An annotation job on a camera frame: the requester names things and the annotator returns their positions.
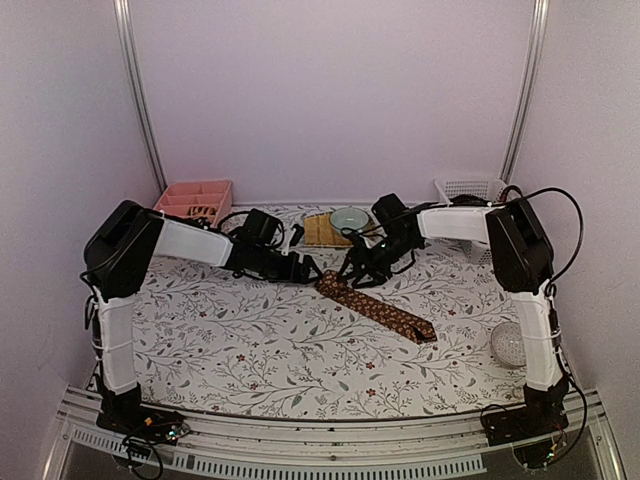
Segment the aluminium right corner post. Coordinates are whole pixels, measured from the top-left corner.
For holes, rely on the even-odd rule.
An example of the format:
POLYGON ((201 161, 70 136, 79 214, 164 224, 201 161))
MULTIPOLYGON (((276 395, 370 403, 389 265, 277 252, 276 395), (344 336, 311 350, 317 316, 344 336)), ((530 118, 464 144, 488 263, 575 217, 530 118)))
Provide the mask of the aluminium right corner post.
POLYGON ((549 4, 550 2, 548 0, 535 0, 533 2, 533 13, 521 87, 500 173, 500 179, 505 184, 510 183, 513 178, 519 150, 524 137, 536 77, 543 55, 549 4))

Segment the brown floral tie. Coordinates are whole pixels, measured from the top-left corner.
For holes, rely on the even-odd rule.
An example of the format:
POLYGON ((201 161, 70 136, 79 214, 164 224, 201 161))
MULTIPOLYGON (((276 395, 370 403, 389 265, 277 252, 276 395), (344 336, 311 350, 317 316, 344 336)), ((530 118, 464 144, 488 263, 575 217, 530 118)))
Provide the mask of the brown floral tie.
POLYGON ((338 273, 334 270, 327 270, 315 283, 315 288, 322 296, 416 344, 437 340, 435 329, 430 321, 350 287, 345 281, 338 279, 338 273))

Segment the light green ceramic bowl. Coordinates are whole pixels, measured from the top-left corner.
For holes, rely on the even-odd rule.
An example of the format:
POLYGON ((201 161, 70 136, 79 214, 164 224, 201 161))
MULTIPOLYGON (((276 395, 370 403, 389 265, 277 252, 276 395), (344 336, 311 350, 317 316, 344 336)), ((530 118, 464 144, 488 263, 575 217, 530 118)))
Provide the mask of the light green ceramic bowl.
POLYGON ((370 221, 370 215, 365 210, 355 207, 340 208, 329 215, 329 223, 339 235, 362 233, 370 221))

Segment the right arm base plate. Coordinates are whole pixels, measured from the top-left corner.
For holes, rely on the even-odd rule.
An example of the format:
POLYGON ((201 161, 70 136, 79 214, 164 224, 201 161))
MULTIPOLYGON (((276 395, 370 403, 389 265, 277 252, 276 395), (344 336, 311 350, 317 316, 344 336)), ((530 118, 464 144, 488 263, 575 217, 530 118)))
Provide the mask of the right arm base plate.
POLYGON ((569 426, 562 403, 533 402, 514 409, 490 404, 482 409, 480 423, 490 446, 518 442, 569 426))

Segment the pink divided organizer tray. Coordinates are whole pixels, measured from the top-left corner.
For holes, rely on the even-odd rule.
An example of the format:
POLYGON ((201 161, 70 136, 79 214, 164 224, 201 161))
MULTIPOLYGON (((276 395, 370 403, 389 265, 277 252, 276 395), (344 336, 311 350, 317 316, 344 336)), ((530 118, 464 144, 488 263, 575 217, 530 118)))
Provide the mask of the pink divided organizer tray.
POLYGON ((161 194, 153 209, 186 218, 187 208, 191 205, 213 205, 217 215, 211 224, 216 225, 230 213, 232 186, 231 180, 174 183, 161 194))

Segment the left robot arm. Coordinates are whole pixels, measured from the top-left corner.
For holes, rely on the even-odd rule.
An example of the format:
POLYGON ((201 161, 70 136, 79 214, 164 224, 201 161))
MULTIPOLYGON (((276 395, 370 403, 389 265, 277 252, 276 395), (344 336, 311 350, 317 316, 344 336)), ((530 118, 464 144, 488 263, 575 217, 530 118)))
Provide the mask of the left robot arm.
POLYGON ((80 279, 90 290, 85 326, 99 361, 102 411, 126 433, 141 433, 149 423, 134 369, 132 321, 153 258, 195 261, 272 283, 306 285, 321 278, 310 256, 282 252, 288 241, 273 239, 285 231, 279 219, 257 209, 243 215, 244 223, 225 233, 125 200, 85 246, 80 279))

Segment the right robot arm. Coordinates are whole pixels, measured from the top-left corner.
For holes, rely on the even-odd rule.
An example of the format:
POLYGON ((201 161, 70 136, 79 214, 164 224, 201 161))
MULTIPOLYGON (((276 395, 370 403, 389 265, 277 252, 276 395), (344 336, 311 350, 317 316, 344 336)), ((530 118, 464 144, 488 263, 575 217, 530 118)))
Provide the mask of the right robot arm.
POLYGON ((445 204, 426 202, 405 206, 394 194, 372 207, 383 229, 374 246, 365 231, 344 228, 352 243, 337 275, 353 287, 385 283, 392 266, 425 242, 451 239, 480 242, 491 252, 496 281, 510 294, 524 340, 526 383, 524 407, 512 413, 492 413, 485 419, 492 430, 518 427, 527 436, 565 428, 563 401, 571 388, 560 357, 561 329, 553 305, 559 273, 554 251, 528 196, 500 203, 462 199, 445 204))

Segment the aluminium corner post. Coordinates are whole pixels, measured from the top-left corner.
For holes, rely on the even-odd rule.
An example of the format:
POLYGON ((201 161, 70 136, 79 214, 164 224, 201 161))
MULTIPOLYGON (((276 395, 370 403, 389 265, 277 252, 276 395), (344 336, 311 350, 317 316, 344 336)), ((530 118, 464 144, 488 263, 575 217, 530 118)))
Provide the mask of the aluminium corner post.
POLYGON ((549 4, 550 2, 548 0, 535 0, 533 2, 533 13, 521 87, 500 173, 500 179, 505 184, 510 183, 513 178, 519 150, 524 137, 536 77, 543 55, 549 4))
POLYGON ((167 188, 168 183, 160 159, 144 92, 142 73, 135 44, 130 2, 127 0, 115 0, 113 2, 113 7, 125 71, 131 90, 134 111, 142 135, 143 145, 150 163, 152 178, 156 188, 159 193, 163 193, 167 188))

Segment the bamboo mat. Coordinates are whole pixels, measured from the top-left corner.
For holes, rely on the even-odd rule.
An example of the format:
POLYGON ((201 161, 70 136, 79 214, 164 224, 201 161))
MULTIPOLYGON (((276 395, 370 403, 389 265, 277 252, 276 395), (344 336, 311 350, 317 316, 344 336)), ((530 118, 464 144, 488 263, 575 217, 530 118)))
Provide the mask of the bamboo mat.
POLYGON ((329 215, 326 212, 317 215, 307 216, 304 219, 304 244, 310 247, 351 247, 350 240, 343 235, 337 234, 329 223, 329 215))

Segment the aluminium left corner post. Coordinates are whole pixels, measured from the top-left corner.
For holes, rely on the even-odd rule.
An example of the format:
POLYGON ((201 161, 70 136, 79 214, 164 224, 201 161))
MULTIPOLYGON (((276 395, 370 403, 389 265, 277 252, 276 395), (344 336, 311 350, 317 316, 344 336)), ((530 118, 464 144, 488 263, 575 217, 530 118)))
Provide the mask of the aluminium left corner post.
POLYGON ((143 145, 150 163, 152 178, 156 188, 159 193, 163 193, 167 188, 168 183, 160 159, 144 92, 142 73, 135 44, 130 2, 127 0, 115 0, 113 2, 113 7, 125 71, 131 90, 134 111, 142 135, 143 145))

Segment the rolled black patterned tie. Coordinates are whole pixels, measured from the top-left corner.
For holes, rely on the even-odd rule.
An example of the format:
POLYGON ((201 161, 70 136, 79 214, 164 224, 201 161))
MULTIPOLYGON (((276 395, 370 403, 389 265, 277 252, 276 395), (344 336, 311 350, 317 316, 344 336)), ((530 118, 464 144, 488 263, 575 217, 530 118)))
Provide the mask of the rolled black patterned tie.
POLYGON ((191 205, 187 208, 186 218, 196 221, 212 223, 217 215, 217 208, 213 205, 191 205))

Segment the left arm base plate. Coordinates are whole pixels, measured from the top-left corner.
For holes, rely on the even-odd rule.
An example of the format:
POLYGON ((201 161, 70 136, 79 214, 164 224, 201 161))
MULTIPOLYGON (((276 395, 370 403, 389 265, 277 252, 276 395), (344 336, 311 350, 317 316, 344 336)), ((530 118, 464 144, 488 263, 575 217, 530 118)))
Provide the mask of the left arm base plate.
POLYGON ((139 407, 127 411, 101 411, 96 425, 126 438, 146 440, 153 445, 175 445, 191 433, 185 417, 175 411, 139 407))

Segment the white plastic basket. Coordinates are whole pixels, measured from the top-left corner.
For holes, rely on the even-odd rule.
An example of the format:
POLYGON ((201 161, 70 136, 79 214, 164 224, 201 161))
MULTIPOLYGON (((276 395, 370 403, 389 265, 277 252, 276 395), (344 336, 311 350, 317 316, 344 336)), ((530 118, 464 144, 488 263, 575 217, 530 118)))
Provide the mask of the white plastic basket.
MULTIPOLYGON (((506 188, 506 184, 500 179, 435 179, 434 186, 440 201, 444 203, 451 203, 460 195, 497 203, 506 188)), ((486 244, 469 240, 459 240, 458 243, 471 263, 488 265, 492 262, 491 251, 486 244)))

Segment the patterned glass bowl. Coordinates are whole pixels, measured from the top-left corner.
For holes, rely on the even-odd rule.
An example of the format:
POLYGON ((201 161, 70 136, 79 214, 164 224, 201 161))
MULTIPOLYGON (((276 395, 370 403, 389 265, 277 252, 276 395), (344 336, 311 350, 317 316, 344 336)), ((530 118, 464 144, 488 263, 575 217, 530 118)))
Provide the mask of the patterned glass bowl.
POLYGON ((491 351, 495 359, 504 367, 517 369, 526 365, 521 328, 515 322, 497 325, 490 339, 491 351))

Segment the aluminium front rail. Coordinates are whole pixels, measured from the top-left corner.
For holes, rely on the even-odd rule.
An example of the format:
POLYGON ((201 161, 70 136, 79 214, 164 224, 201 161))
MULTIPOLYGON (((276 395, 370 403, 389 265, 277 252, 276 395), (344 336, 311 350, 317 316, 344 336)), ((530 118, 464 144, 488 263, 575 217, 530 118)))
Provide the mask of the aluminium front rail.
POLYGON ((128 453, 96 424, 100 398, 68 388, 55 417, 47 479, 623 479, 596 391, 570 394, 556 464, 530 470, 524 456, 545 437, 491 445, 480 411, 373 421, 275 420, 189 411, 174 445, 128 453))

